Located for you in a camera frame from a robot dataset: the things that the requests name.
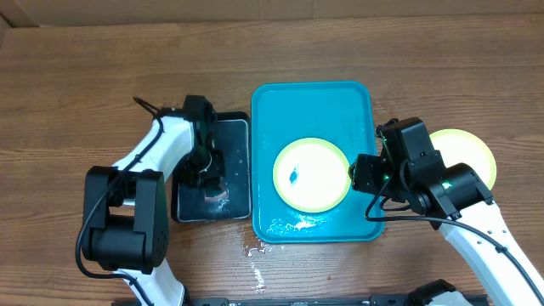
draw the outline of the wooden table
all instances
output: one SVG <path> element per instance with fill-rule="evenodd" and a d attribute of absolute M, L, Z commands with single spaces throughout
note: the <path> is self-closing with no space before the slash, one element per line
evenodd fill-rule
<path fill-rule="evenodd" d="M 542 14 L 12 29 L 0 50 L 0 304 L 133 296 L 74 262 L 86 171 L 125 156 L 150 128 L 133 95 L 181 105 L 203 94 L 218 111 L 249 112 L 264 83 L 320 80 L 365 84 L 376 123 L 419 116 L 430 132 L 483 139 L 503 216 L 544 273 Z M 438 278 L 483 292 L 425 223 L 387 224 L 368 243 L 306 245 L 263 243 L 250 220 L 170 229 L 168 261 L 196 298 L 359 297 Z"/>

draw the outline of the water spill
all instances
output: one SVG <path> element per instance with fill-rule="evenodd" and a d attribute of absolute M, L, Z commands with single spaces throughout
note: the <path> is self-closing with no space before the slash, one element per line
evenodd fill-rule
<path fill-rule="evenodd" d="M 257 283 L 254 286 L 249 286 L 257 294 L 263 294 L 266 285 L 260 269 L 255 264 L 256 256 L 266 256 L 266 254 L 274 249 L 274 246 L 260 240 L 255 232 L 252 231 L 251 224 L 241 224 L 238 226 L 238 233 L 241 238 L 241 248 L 244 256 L 249 260 L 249 266 L 252 269 L 253 275 Z"/>
<path fill-rule="evenodd" d="M 296 218 L 296 223 L 294 225 L 290 223 L 284 224 L 283 220 L 280 218 L 272 219 L 272 224 L 269 226 L 266 232 L 271 234 L 288 235 L 291 232 L 313 228 L 327 221 L 326 217 L 324 216 L 311 217 L 303 216 L 297 213 L 294 217 Z"/>
<path fill-rule="evenodd" d="M 223 213 L 224 211 L 224 207 L 225 206 L 228 206 L 230 203 L 230 199 L 220 199 L 218 201 L 215 202 L 216 206 L 214 207 L 210 207 L 210 211 L 219 215 L 221 213 Z"/>
<path fill-rule="evenodd" d="M 255 268 L 255 264 L 253 264 L 253 262 L 251 262 L 251 267 L 253 269 L 253 273 L 255 274 L 255 279 L 258 282 L 256 286 L 252 286 L 252 289 L 255 290 L 257 294 L 263 294 L 264 289 L 266 289 L 266 285 L 264 284 L 264 278 L 261 275 L 261 271 Z"/>

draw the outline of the blue plastic tray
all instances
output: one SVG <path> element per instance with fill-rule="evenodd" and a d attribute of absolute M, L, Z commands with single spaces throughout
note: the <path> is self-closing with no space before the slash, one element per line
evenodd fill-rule
<path fill-rule="evenodd" d="M 383 223 L 365 221 L 372 200 L 350 190 L 333 209 L 300 212 L 278 195 L 272 178 L 276 157 L 291 142 L 314 137 L 337 146 L 350 163 L 360 153 L 376 154 L 371 100 L 357 82 L 266 84 L 252 97 L 253 229 L 264 241 L 371 241 Z M 371 215 L 382 216 L 374 206 Z"/>

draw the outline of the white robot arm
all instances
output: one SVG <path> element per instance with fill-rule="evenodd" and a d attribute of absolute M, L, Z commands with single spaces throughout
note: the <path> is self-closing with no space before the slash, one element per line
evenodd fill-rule
<path fill-rule="evenodd" d="M 144 170 L 153 170 L 162 172 L 166 181 L 181 159 L 180 157 L 187 156 L 193 150 L 195 140 L 192 122 L 179 116 L 164 116 L 161 120 L 164 125 L 162 136 L 151 150 L 145 156 L 142 156 L 140 163 L 136 164 L 131 171 L 142 172 Z M 155 137 L 159 128 L 159 122 L 154 120 L 151 130 L 144 139 L 128 156 L 113 164 L 113 167 L 120 169 L 126 167 Z M 134 200 L 124 199 L 123 205 L 134 205 Z M 154 305 L 178 306 L 184 301 L 184 287 L 174 277 L 165 258 L 162 260 L 161 265 L 154 268 L 151 274 L 148 275 L 137 269 L 118 269 L 115 273 L 127 274 L 134 277 Z M 142 305 L 145 305 L 145 301 L 140 296 L 137 288 L 131 285 L 129 280 L 125 281 Z"/>
<path fill-rule="evenodd" d="M 539 292 L 544 280 L 529 261 L 502 219 L 496 203 L 481 201 L 460 211 L 457 220 L 470 225 L 505 246 L 532 279 Z M 467 261 L 495 305 L 538 305 L 535 293 L 513 263 L 482 237 L 460 227 L 442 224 L 440 233 Z"/>

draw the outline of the black cable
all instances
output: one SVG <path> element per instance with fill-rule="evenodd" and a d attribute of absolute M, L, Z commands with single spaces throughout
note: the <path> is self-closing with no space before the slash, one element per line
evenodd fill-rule
<path fill-rule="evenodd" d="M 442 219 L 442 218 L 432 218 L 432 217 L 423 217 L 423 216 L 396 216 L 396 217 L 380 217 L 380 218 L 369 217 L 368 214 L 369 214 L 370 210 L 372 209 L 372 207 L 374 207 L 374 205 L 377 202 L 377 199 L 380 198 L 383 191 L 387 188 L 387 186 L 389 185 L 389 182 L 391 181 L 391 179 L 392 179 L 392 176 L 390 175 L 389 179 L 383 184 L 382 188 L 377 192 L 377 194 L 374 195 L 374 198 L 372 199 L 371 203 L 366 208 L 366 211 L 365 211 L 366 220 L 372 221 L 372 222 L 428 221 L 428 222 L 437 222 L 437 223 L 441 223 L 441 224 L 454 225 L 454 226 L 458 226 L 458 227 L 460 227 L 460 228 L 462 228 L 464 230 L 468 230 L 468 231 L 480 236 L 481 238 L 487 240 L 491 245 L 493 245 L 493 247 L 495 247 L 497 252 L 503 253 L 504 256 L 506 256 L 510 260 L 510 262 L 512 262 L 514 267 L 516 267 L 516 269 L 518 269 L 519 273 L 523 276 L 523 278 L 525 279 L 525 281 L 529 285 L 530 289 L 535 293 L 536 298 L 541 303 L 541 305 L 544 305 L 544 297 L 542 296 L 541 292 L 536 287 L 533 280 L 527 274 L 527 271 L 525 271 L 525 269 L 521 265 L 521 263 L 519 263 L 519 261 L 508 251 L 507 247 L 503 246 L 498 241 L 496 241 L 495 239 L 489 237 L 487 234 L 480 231 L 479 229 L 475 229 L 474 227 L 472 227 L 470 225 L 466 225 L 466 224 L 461 223 L 461 222 L 452 221 L 452 220 L 448 220 L 448 219 Z"/>
<path fill-rule="evenodd" d="M 111 190 L 124 178 L 124 176 L 128 173 L 128 171 L 134 167 L 139 161 L 142 159 L 142 157 L 155 145 L 155 143 L 159 140 L 161 137 L 161 134 L 164 133 L 164 126 L 162 125 L 161 118 L 153 111 L 158 111 L 159 109 L 151 105 L 148 102 L 143 101 L 142 99 L 138 97 L 133 97 L 134 101 L 138 103 L 140 106 L 142 106 L 146 111 L 148 111 L 155 120 L 159 122 L 159 131 L 157 132 L 156 136 L 145 146 L 145 148 L 137 154 L 134 159 L 126 166 L 124 167 L 117 176 L 111 180 L 111 182 L 108 184 L 108 187 L 106 190 L 102 193 L 100 198 L 96 201 L 96 204 L 94 204 L 93 209 L 91 209 L 91 212 L 85 219 L 85 222 L 83 223 L 82 228 L 79 231 L 79 235 L 77 236 L 77 242 L 76 242 L 76 264 L 82 273 L 90 278 L 94 279 L 102 279 L 102 280 L 109 280 L 109 279 L 124 279 L 128 281 L 128 284 L 130 286 L 134 285 L 136 290 L 138 291 L 139 295 L 142 297 L 144 302 L 150 306 L 153 306 L 154 304 L 149 300 L 147 295 L 145 294 L 144 288 L 138 283 L 137 279 L 135 277 L 132 277 L 131 275 L 125 275 L 125 274 L 96 274 L 93 273 L 85 268 L 82 262 L 82 238 L 83 234 L 86 230 L 88 230 L 88 226 L 90 224 L 90 220 L 93 218 L 94 214 L 96 213 L 96 210 L 99 207 L 99 204 L 104 200 L 104 198 L 111 192 Z"/>
<path fill-rule="evenodd" d="M 411 188 L 408 187 L 408 185 L 406 184 L 406 180 L 405 180 L 406 164 L 408 164 L 408 159 L 407 158 L 400 163 L 399 178 L 400 178 L 400 183 L 402 184 L 402 187 L 404 187 L 406 189 L 406 191 L 410 191 Z"/>
<path fill-rule="evenodd" d="M 383 208 L 385 205 L 385 202 L 391 200 L 388 197 L 384 197 L 382 201 L 380 202 L 380 209 L 382 209 L 384 212 L 404 212 L 410 209 L 410 205 L 404 205 L 402 207 L 396 207 L 396 208 Z"/>

